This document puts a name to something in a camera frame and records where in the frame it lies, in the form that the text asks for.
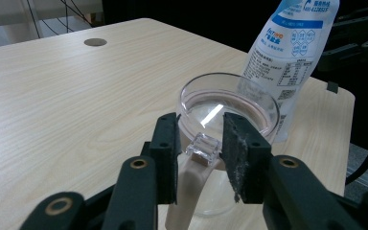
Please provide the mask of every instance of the black object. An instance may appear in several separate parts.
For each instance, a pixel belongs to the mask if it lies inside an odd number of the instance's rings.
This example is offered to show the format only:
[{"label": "black object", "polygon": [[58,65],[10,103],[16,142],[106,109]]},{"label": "black object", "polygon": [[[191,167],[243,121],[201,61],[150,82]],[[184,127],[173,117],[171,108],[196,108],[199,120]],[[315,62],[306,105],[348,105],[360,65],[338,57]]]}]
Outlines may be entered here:
[{"label": "black object", "polygon": [[[268,229],[368,229],[368,194],[357,204],[330,193],[303,161],[272,156],[268,142],[242,116],[225,113],[224,135],[221,156],[232,186],[243,203],[264,205]],[[175,114],[162,116],[152,141],[124,162],[114,186],[85,201],[73,192],[51,195],[20,230],[156,230],[157,205],[175,202],[177,140]]]},{"label": "black object", "polygon": [[317,68],[327,72],[368,61],[368,8],[337,17]]}]

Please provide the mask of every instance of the table surface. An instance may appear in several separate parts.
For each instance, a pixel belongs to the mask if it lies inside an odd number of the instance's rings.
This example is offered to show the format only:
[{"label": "table surface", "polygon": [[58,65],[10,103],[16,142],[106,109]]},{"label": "table surface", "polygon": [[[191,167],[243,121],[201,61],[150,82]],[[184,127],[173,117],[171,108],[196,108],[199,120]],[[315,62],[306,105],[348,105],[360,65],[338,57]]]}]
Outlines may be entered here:
[{"label": "table surface", "polygon": [[[106,40],[87,46],[89,38]],[[142,18],[0,47],[0,229],[18,229],[41,200],[89,198],[114,184],[123,162],[175,112],[181,87],[210,72],[241,72],[246,53]],[[303,160],[343,195],[355,97],[309,78],[289,138],[274,154]],[[159,205],[164,229],[166,205]],[[190,229],[265,229],[262,205],[238,204]]]}]

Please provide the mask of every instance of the bottle label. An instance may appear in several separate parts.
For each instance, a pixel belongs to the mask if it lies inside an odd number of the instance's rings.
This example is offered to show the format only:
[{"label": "bottle label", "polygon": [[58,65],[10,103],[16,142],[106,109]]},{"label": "bottle label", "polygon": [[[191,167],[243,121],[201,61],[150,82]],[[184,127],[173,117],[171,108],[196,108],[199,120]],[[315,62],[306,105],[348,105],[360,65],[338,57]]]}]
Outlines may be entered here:
[{"label": "bottle label", "polygon": [[242,74],[277,101],[280,129],[288,129],[285,119],[322,55],[338,7],[335,0],[283,0],[248,53]]}]

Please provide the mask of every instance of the round hole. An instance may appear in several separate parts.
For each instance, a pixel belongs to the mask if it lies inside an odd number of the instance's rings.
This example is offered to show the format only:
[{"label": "round hole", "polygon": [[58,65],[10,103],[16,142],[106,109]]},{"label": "round hole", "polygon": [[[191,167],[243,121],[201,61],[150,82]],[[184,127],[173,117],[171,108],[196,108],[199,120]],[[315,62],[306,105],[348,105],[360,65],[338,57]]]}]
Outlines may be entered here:
[{"label": "round hole", "polygon": [[90,39],[86,39],[83,43],[87,46],[103,46],[107,42],[106,40],[102,38],[90,38]]},{"label": "round hole", "polygon": [[142,169],[148,165],[148,162],[144,159],[137,159],[130,163],[130,167],[133,169]]},{"label": "round hole", "polygon": [[73,204],[73,200],[69,197],[57,198],[49,203],[46,207],[46,214],[55,216],[69,210]]},{"label": "round hole", "polygon": [[296,162],[295,160],[291,158],[280,159],[280,164],[282,164],[284,167],[287,167],[287,168],[297,168],[298,167],[298,162]]}]

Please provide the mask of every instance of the transparent container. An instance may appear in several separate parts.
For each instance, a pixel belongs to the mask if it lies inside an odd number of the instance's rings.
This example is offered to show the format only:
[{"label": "transparent container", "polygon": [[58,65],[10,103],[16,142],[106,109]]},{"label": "transparent container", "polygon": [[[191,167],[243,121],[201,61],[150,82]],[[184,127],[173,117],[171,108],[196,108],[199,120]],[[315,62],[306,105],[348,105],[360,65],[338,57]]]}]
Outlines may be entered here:
[{"label": "transparent container", "polygon": [[235,205],[223,161],[215,162],[219,161],[225,112],[242,115],[270,144],[279,124],[276,101],[260,85],[245,77],[209,73],[190,80],[182,88],[177,114],[181,146],[186,154],[180,155],[179,169],[183,170],[183,162],[191,155],[193,159],[201,159],[198,162],[204,162],[205,167],[214,167],[195,207],[198,216],[222,214]]}]

